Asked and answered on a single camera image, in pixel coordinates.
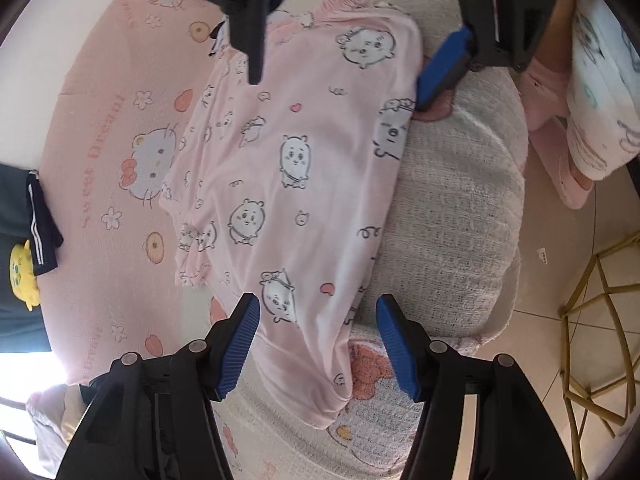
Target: tile floor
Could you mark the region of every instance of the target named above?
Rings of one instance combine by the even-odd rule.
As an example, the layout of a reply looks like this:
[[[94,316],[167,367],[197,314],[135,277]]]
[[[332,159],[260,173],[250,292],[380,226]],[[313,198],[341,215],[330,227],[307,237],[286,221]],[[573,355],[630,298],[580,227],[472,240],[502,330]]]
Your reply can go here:
[[[507,329],[482,347],[478,357],[492,359],[505,352],[516,359],[569,450],[568,419],[558,375],[561,336],[558,308],[568,300],[593,251],[640,230],[640,200],[625,168],[598,183],[595,194],[580,211],[571,211],[560,202],[535,152],[530,152],[525,177],[526,200],[520,233],[522,273],[515,312]],[[540,248],[545,248],[546,264],[538,256]],[[603,260],[603,268],[610,285],[638,283],[640,250],[625,250],[611,256]],[[594,271],[586,299],[601,291]],[[635,358],[640,352],[640,293],[620,294],[613,301]],[[570,334],[572,375],[584,386],[595,389],[623,375],[620,345],[604,302],[571,316]],[[624,389],[599,398],[598,403],[624,413]],[[574,410],[580,424],[583,409],[574,405]],[[468,478],[474,413],[474,400],[468,398],[454,480]],[[610,440],[601,421],[589,414],[582,438],[587,472],[593,469]]]

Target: person's foot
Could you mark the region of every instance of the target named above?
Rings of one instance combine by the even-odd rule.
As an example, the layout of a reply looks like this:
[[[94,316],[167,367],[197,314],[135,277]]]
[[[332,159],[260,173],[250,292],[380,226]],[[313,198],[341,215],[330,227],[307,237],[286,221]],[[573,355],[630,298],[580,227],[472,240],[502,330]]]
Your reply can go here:
[[[593,181],[575,167],[566,142],[566,130],[560,121],[552,118],[538,130],[529,132],[529,140],[562,202],[571,209],[582,208],[593,189]]]

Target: metal screw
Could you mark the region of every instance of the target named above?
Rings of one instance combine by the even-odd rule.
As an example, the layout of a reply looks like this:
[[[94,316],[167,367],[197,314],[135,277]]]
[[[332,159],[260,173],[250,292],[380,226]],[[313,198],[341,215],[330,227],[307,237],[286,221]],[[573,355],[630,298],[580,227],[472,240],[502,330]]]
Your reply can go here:
[[[127,352],[120,358],[120,362],[125,366],[131,366],[138,360],[138,354],[135,352]]]
[[[436,354],[444,354],[444,352],[447,351],[447,345],[442,341],[431,341],[429,350],[435,352]]]
[[[500,354],[498,355],[498,362],[505,368],[508,368],[510,366],[513,366],[514,360],[510,355]]]
[[[474,61],[471,65],[469,65],[469,70],[471,72],[480,72],[484,68],[484,63],[482,61]]]
[[[189,350],[194,354],[199,354],[203,350],[207,349],[207,342],[204,339],[196,339],[189,343]]]

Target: silver rivet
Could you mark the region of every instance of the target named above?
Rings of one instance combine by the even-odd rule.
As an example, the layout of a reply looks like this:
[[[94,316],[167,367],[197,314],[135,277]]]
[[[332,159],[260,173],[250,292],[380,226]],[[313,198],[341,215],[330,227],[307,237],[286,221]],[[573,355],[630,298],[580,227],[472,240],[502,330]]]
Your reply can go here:
[[[196,339],[195,341],[191,341],[189,343],[189,350],[194,354],[199,354],[203,350],[207,349],[207,342],[204,339]]]
[[[138,354],[135,352],[127,352],[120,358],[120,362],[125,366],[131,366],[138,360]]]
[[[435,352],[436,354],[444,354],[444,352],[447,351],[447,345],[442,341],[431,341],[429,350]]]
[[[498,355],[498,362],[506,368],[513,366],[513,363],[514,363],[513,357],[507,354]]]

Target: pink sock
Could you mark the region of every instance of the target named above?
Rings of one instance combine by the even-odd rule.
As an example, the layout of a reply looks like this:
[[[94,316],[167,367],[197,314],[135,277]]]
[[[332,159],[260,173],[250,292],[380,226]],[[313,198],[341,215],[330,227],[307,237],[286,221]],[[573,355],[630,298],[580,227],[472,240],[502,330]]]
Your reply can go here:
[[[535,58],[518,82],[527,129],[538,130],[554,116],[567,117],[566,90],[570,73],[553,72]]]
[[[571,209],[580,209],[587,202],[593,186],[583,189],[571,174],[566,130],[560,121],[551,118],[541,128],[529,132],[529,140],[551,177],[562,202]]]

